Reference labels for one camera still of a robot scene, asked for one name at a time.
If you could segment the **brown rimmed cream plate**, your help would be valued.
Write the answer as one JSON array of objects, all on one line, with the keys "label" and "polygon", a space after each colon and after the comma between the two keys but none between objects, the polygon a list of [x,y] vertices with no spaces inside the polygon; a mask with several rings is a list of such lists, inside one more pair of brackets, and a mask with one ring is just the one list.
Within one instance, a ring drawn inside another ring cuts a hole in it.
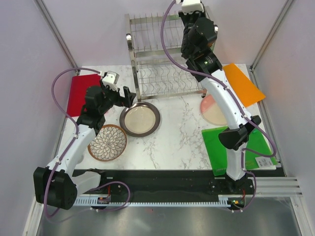
[{"label": "brown rimmed cream plate", "polygon": [[146,137],[160,125],[161,115],[156,106],[149,102],[135,102],[120,114],[120,127],[132,137]]}]

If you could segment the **white petal pattern plate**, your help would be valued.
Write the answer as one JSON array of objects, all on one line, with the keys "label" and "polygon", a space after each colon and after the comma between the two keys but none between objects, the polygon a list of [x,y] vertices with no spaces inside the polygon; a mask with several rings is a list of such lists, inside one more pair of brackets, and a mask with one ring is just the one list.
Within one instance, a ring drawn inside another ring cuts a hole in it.
[{"label": "white petal pattern plate", "polygon": [[113,124],[104,125],[88,145],[89,154],[96,160],[107,162],[122,155],[127,146],[125,131]]}]

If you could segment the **pink and cream plate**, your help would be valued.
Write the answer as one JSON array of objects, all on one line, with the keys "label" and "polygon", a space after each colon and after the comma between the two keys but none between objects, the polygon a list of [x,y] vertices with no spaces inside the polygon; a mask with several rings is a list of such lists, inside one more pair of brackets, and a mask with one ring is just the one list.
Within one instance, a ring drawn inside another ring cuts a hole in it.
[{"label": "pink and cream plate", "polygon": [[205,96],[200,103],[202,117],[216,126],[227,126],[227,121],[220,107],[211,95]]}]

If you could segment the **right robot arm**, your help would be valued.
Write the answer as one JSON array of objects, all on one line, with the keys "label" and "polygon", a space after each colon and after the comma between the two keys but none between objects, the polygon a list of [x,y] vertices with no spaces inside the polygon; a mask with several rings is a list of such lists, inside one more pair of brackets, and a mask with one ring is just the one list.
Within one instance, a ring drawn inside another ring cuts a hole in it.
[{"label": "right robot arm", "polygon": [[243,188],[246,148],[250,134],[261,123],[259,116],[248,112],[229,84],[222,64],[211,47],[217,39],[218,27],[202,11],[191,14],[179,12],[184,31],[181,45],[182,57],[195,79],[214,98],[220,107],[228,127],[219,134],[219,141],[226,148],[226,174],[230,177],[225,187],[230,193]]}]

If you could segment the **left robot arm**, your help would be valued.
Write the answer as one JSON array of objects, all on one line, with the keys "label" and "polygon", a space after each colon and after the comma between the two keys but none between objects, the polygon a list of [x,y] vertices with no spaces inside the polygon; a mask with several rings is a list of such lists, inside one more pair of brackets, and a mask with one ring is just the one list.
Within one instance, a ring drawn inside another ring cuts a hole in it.
[{"label": "left robot arm", "polygon": [[56,208],[70,209],[78,196],[90,190],[104,193],[108,181],[97,171],[85,171],[73,176],[83,152],[95,139],[105,123],[105,113],[113,106],[131,107],[136,97],[129,88],[112,90],[108,85],[91,86],[86,90],[85,103],[80,116],[74,121],[75,129],[66,147],[46,166],[33,173],[35,198],[38,203]]}]

